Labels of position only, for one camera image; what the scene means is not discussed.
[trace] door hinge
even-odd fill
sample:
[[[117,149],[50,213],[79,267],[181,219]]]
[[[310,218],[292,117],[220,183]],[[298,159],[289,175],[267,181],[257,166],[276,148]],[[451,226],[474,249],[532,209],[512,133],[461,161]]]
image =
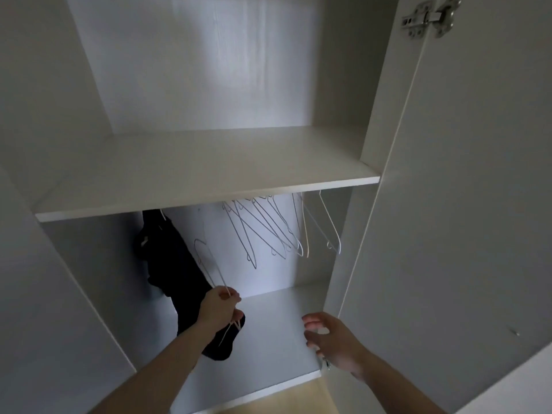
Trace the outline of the door hinge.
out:
[[[430,23],[437,29],[437,37],[450,32],[454,24],[454,12],[462,0],[446,0],[438,9],[433,10],[433,0],[419,3],[414,13],[401,19],[401,28],[408,30],[410,39],[420,39],[426,33]]]

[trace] person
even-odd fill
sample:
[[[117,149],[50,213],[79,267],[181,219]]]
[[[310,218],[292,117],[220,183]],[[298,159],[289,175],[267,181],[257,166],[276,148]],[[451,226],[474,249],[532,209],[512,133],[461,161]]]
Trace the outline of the person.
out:
[[[100,402],[91,414],[166,414],[202,350],[218,330],[244,315],[239,293],[223,286],[207,292],[197,322],[177,336],[143,369]],[[369,352],[339,319],[327,313],[303,318],[307,347],[319,357],[366,383],[387,414],[444,414],[436,404],[389,364]],[[329,334],[314,330],[325,327]]]

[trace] white shelf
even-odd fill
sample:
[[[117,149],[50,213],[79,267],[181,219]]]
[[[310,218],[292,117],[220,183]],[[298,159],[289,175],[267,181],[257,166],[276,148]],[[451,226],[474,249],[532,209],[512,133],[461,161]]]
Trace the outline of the white shelf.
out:
[[[201,357],[171,412],[230,407],[316,377],[320,362],[305,345],[301,316],[321,311],[327,290],[323,282],[243,299],[246,323],[232,354],[223,362]]]
[[[110,137],[35,207],[41,222],[379,182],[365,128],[277,127]]]

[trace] wooden floor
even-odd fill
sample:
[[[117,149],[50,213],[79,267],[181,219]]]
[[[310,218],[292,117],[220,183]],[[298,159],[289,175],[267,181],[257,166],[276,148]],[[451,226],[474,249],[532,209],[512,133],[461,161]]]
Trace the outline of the wooden floor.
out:
[[[339,414],[323,378],[223,411],[222,414]]]

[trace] black garment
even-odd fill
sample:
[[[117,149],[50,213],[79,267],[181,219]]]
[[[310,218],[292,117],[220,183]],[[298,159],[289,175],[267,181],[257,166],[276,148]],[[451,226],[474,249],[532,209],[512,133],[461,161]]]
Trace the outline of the black garment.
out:
[[[148,281],[161,288],[172,299],[178,314],[178,334],[198,319],[199,306],[205,294],[212,289],[186,243],[159,209],[143,211],[143,229],[134,240],[134,252],[147,261]],[[241,327],[245,316],[239,320]],[[215,361],[223,361],[232,353],[232,343],[239,333],[232,325],[218,331],[203,354]]]

